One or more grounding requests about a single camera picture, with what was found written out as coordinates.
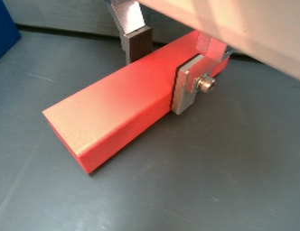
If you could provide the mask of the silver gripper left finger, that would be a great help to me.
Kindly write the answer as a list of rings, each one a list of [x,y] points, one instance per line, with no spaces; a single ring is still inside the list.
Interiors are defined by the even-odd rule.
[[[137,0],[105,0],[120,29],[121,46],[130,64],[153,50],[153,29],[145,24]]]

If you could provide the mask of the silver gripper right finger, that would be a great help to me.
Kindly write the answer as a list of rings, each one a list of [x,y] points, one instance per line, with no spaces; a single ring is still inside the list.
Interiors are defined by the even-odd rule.
[[[177,68],[172,111],[180,115],[193,104],[199,92],[209,93],[215,88],[216,76],[225,69],[233,47],[200,32],[197,37],[197,54]]]

